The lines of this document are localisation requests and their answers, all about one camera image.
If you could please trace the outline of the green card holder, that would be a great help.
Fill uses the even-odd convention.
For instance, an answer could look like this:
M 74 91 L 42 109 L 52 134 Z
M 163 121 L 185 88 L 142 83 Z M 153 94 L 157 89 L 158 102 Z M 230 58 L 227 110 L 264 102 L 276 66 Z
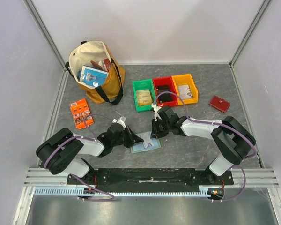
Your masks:
M 137 143 L 131 147 L 132 154 L 161 148 L 159 139 L 151 138 L 151 131 L 138 133 L 136 135 L 143 139 L 144 142 Z

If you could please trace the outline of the white photo id card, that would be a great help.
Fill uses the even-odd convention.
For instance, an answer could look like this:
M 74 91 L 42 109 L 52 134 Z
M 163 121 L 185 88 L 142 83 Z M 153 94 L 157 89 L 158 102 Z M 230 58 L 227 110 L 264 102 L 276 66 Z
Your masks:
M 158 142 L 156 141 L 156 139 L 145 140 L 143 144 L 145 149 L 158 146 Z

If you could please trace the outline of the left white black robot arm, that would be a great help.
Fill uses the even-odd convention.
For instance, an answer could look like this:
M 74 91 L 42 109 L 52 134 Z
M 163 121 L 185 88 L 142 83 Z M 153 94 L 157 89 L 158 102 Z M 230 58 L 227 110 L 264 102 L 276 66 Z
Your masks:
M 36 150 L 36 155 L 51 174 L 61 172 L 73 173 L 83 184 L 89 184 L 94 178 L 91 166 L 79 155 L 104 157 L 116 146 L 130 148 L 144 140 L 137 136 L 129 127 L 113 123 L 106 132 L 97 138 L 79 136 L 68 128 L 63 128 Z

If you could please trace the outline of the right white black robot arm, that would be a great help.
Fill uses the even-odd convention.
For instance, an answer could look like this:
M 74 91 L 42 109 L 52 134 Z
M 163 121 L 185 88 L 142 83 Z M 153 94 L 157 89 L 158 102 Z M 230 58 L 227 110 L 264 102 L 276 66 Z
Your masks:
M 227 116 L 223 120 L 179 117 L 168 105 L 160 107 L 152 104 L 152 110 L 152 138 L 166 137 L 171 132 L 179 136 L 214 140 L 220 155 L 205 172 L 205 179 L 209 184 L 217 184 L 228 169 L 257 154 L 255 138 L 234 117 Z

